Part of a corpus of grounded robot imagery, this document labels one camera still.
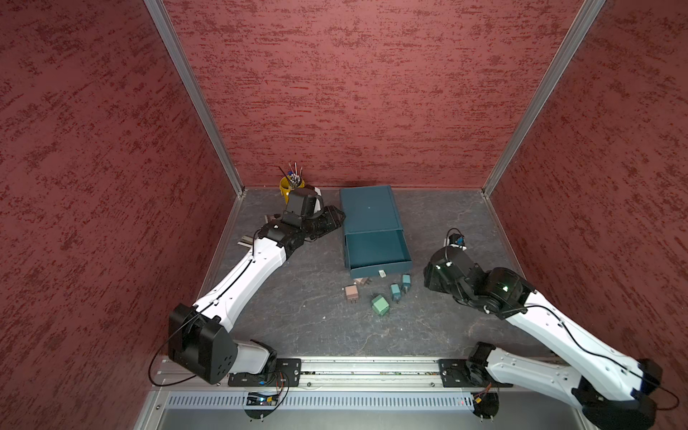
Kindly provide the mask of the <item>teal plug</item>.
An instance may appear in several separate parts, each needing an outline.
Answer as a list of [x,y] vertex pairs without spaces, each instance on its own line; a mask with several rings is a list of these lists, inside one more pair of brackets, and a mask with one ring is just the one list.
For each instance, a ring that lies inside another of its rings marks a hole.
[[394,283],[394,284],[392,284],[392,285],[390,286],[390,288],[391,288],[391,293],[392,293],[392,300],[393,300],[395,303],[398,303],[398,302],[401,300],[401,297],[402,297],[400,285]]
[[401,279],[401,289],[404,294],[408,294],[411,288],[410,274],[403,274]]

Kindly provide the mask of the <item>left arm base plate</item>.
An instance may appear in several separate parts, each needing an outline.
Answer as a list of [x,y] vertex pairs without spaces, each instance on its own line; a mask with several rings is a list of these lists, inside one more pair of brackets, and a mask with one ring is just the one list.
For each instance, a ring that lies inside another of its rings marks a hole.
[[269,358],[258,374],[228,375],[229,387],[282,388],[298,387],[302,360],[299,358]]

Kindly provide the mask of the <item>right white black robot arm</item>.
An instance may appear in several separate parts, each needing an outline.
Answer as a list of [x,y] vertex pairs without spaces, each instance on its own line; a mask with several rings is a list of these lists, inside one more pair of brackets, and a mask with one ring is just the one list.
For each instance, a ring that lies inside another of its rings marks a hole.
[[561,358],[553,364],[523,358],[493,344],[478,343],[462,373],[494,396],[497,385],[517,385],[580,410],[599,429],[650,429],[658,406],[652,392],[662,368],[605,344],[558,310],[520,274],[496,267],[484,271],[458,245],[434,253],[423,270],[428,290],[507,322]]

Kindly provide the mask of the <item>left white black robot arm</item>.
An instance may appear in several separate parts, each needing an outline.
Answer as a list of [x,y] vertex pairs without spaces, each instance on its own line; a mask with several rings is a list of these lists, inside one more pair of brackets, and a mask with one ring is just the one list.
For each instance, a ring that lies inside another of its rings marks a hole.
[[346,215],[326,206],[318,216],[288,224],[288,215],[266,223],[254,234],[247,254],[205,296],[178,305],[168,320],[168,357],[206,383],[227,374],[261,374],[272,350],[258,341],[235,340],[238,317],[263,283],[306,242],[339,229]]

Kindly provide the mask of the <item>teal drawer cabinet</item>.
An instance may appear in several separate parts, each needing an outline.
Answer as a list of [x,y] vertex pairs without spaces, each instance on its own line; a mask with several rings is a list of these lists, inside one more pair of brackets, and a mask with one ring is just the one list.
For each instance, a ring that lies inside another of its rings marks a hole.
[[410,250],[392,188],[342,188],[345,265],[353,279],[408,273]]

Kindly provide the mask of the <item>pink plug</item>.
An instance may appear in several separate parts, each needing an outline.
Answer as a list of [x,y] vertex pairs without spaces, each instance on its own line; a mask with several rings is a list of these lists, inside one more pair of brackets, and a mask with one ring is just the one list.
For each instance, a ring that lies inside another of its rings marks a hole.
[[365,286],[365,285],[369,284],[370,282],[371,282],[371,279],[369,277],[354,279],[354,283],[357,286]]
[[358,287],[356,285],[350,285],[344,288],[345,298],[347,301],[355,303],[359,299]]

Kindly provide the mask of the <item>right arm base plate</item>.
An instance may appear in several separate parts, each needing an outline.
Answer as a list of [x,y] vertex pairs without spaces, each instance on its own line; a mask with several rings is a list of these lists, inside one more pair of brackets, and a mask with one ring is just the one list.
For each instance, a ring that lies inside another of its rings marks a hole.
[[510,383],[499,383],[487,372],[484,366],[470,362],[467,359],[444,358],[437,361],[439,376],[444,388],[484,389],[489,385],[493,388],[512,388]]

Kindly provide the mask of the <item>green plug large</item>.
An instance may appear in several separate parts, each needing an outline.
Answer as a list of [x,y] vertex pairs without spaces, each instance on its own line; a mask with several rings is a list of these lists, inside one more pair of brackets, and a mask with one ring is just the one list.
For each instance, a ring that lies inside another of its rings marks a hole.
[[378,295],[371,301],[371,306],[374,312],[379,316],[387,315],[390,310],[390,305],[384,296]]

